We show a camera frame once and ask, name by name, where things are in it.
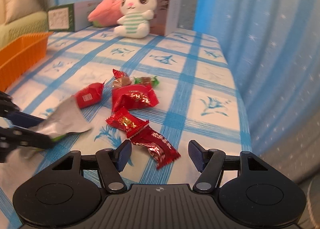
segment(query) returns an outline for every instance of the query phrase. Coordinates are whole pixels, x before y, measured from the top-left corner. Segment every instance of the wrapped candy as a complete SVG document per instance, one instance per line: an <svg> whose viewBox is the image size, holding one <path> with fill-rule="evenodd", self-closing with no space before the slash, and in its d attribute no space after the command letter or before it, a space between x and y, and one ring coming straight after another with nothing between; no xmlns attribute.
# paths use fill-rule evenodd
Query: wrapped candy
<svg viewBox="0 0 320 229"><path fill-rule="evenodd" d="M151 156L157 162L156 168L163 166L180 158L181 155L172 147L164 136L153 130L149 125L143 128L131 139L132 144L147 147Z"/></svg>
<svg viewBox="0 0 320 229"><path fill-rule="evenodd" d="M158 98L150 85L132 84L112 90L112 112L122 107L127 110L154 107L158 103Z"/></svg>
<svg viewBox="0 0 320 229"><path fill-rule="evenodd" d="M112 72L113 72L113 75L115 76L115 79L118 79L118 78L121 78L124 76L128 76L127 73L119 71L119 70L113 69Z"/></svg>
<svg viewBox="0 0 320 229"><path fill-rule="evenodd" d="M131 84L130 77L123 76L123 77L120 77L112 82L112 88L113 89L120 88L120 87L130 85L130 84Z"/></svg>
<svg viewBox="0 0 320 229"><path fill-rule="evenodd" d="M149 121L143 121L133 116L128 110L122 107L115 114L111 115L106 122L119 130L127 133L127 138L138 133L143 127L148 125Z"/></svg>
<svg viewBox="0 0 320 229"><path fill-rule="evenodd" d="M159 84L159 80L157 79L156 76L154 77L134 77L134 83L135 84L143 84L143 85L147 85L150 84L152 87L156 87Z"/></svg>
<svg viewBox="0 0 320 229"><path fill-rule="evenodd" d="M131 84L131 79L127 73L113 69L115 80L112 82L112 89L120 88Z"/></svg>
<svg viewBox="0 0 320 229"><path fill-rule="evenodd" d="M104 83L95 82L77 92L74 96L80 109L98 103L102 98Z"/></svg>

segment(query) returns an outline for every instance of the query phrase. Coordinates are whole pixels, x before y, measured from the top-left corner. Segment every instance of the plush toy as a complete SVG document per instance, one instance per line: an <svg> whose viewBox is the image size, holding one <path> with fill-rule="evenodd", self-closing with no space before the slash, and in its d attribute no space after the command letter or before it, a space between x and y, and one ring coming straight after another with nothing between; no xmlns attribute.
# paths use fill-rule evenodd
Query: plush toy
<svg viewBox="0 0 320 229"><path fill-rule="evenodd" d="M88 21L96 27L114 26L122 17L122 0L103 0L88 16Z"/></svg>
<svg viewBox="0 0 320 229"><path fill-rule="evenodd" d="M114 33L119 36L144 38L150 32L150 19L153 19L157 0L122 0L121 12L124 15L117 23Z"/></svg>

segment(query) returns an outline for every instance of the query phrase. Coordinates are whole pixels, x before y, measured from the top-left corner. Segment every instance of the green candy wrapper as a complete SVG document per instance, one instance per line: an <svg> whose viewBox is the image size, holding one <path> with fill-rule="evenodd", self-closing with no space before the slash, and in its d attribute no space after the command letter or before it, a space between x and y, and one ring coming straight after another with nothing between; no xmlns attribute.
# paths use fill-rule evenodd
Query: green candy wrapper
<svg viewBox="0 0 320 229"><path fill-rule="evenodd" d="M154 77L134 77L134 84L150 84L152 88L159 84L159 80L156 76Z"/></svg>

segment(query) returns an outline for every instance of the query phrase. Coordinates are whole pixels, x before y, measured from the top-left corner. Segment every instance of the orange tray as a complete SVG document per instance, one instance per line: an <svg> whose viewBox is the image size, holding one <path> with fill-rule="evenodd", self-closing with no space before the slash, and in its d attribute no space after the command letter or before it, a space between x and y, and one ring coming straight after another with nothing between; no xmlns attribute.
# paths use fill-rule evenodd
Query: orange tray
<svg viewBox="0 0 320 229"><path fill-rule="evenodd" d="M42 59L52 32L25 34L0 50L0 91Z"/></svg>

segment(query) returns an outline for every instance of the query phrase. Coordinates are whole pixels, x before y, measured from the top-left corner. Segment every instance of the striped shirt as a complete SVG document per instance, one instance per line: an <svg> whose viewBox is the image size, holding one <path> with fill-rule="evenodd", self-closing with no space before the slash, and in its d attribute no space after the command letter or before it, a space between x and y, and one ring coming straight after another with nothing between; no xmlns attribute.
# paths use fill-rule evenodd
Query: striped shirt
<svg viewBox="0 0 320 229"><path fill-rule="evenodd" d="M127 34L135 34L139 24L146 22L147 20L142 17L142 13L129 13L125 15L123 25L125 26Z"/></svg>

